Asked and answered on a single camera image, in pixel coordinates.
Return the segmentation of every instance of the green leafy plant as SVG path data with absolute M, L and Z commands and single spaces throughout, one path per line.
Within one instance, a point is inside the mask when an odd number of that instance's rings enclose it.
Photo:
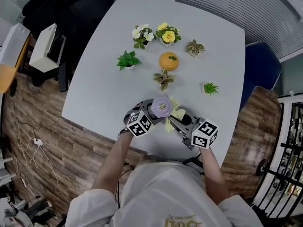
M 145 49 L 147 43 L 152 41 L 153 39 L 157 39 L 156 35 L 152 33 L 152 30 L 148 28 L 148 24 L 145 25 L 137 25 L 135 29 L 132 31 L 132 36 L 136 43 L 134 44 L 134 48 Z
M 192 56 L 197 56 L 201 51 L 205 51 L 205 48 L 201 44 L 197 44 L 196 40 L 189 42 L 186 46 L 186 52 L 190 53 Z
M 218 89 L 219 87 L 218 86 L 215 86 L 213 83 L 205 83 L 203 85 L 204 87 L 204 91 L 205 93 L 207 94 L 214 94 L 214 93 L 218 93 Z
M 129 53 L 125 51 L 124 54 L 120 55 L 117 59 L 119 60 L 117 66 L 120 66 L 120 70 L 123 70 L 125 67 L 141 64 L 141 61 L 135 57 L 134 51 Z
M 158 26 L 158 31 L 156 31 L 156 35 L 162 39 L 165 44 L 176 43 L 181 39 L 181 36 L 178 35 L 180 30 L 169 27 L 167 23 L 162 23 Z
M 169 83 L 176 80 L 176 76 L 169 75 L 167 70 L 164 69 L 162 73 L 154 74 L 153 79 L 161 85 L 161 91 L 163 91 L 169 86 Z

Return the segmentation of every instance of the purple cup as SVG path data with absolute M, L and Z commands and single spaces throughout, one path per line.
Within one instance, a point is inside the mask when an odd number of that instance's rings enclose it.
M 158 97 L 153 100 L 151 110 L 158 118 L 163 118 L 170 116 L 173 106 L 167 97 Z

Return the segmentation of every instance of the blue chair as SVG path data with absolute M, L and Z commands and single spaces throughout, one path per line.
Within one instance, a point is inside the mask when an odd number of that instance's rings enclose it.
M 281 64 L 265 42 L 248 44 L 245 48 L 245 73 L 239 112 L 255 87 L 272 90 L 279 79 Z

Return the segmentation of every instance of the small succulent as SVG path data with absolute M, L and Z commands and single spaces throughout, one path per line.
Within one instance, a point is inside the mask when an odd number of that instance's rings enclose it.
M 197 56 L 201 51 L 205 51 L 205 48 L 201 44 L 197 44 L 196 40 L 189 42 L 186 46 L 186 52 L 190 53 L 192 56 Z
M 205 83 L 203 85 L 204 87 L 204 91 L 205 93 L 207 94 L 214 94 L 214 93 L 218 93 L 218 89 L 219 87 L 218 86 L 215 86 L 213 83 Z
M 168 75 L 167 70 L 164 69 L 162 70 L 162 74 L 154 74 L 153 79 L 161 85 L 161 91 L 163 91 L 169 86 L 169 83 L 174 82 L 176 80 L 176 76 Z

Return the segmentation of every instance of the white table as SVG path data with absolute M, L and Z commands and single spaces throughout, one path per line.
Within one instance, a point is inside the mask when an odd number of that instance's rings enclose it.
M 124 50 L 134 50 L 131 35 L 134 26 L 149 23 L 155 33 L 162 22 L 180 29 L 182 40 L 168 49 L 159 39 L 147 50 L 135 49 L 142 64 L 134 70 L 119 71 L 117 57 Z M 196 58 L 185 52 L 186 44 L 193 39 L 206 49 Z M 170 72 L 177 76 L 177 81 L 162 93 L 153 81 L 153 74 L 161 72 L 159 57 L 167 51 L 179 56 L 180 65 Z M 140 101 L 170 95 L 197 116 L 219 125 L 212 149 L 221 166 L 238 116 L 244 65 L 244 30 L 236 25 L 201 9 L 169 0 L 117 0 L 81 57 L 62 116 L 116 140 L 128 110 Z M 203 95 L 203 82 L 218 85 L 219 93 Z M 176 131 L 167 133 L 162 123 L 147 136 L 134 138 L 132 147 L 174 159 L 187 159 L 198 152 L 198 148 L 190 151 Z

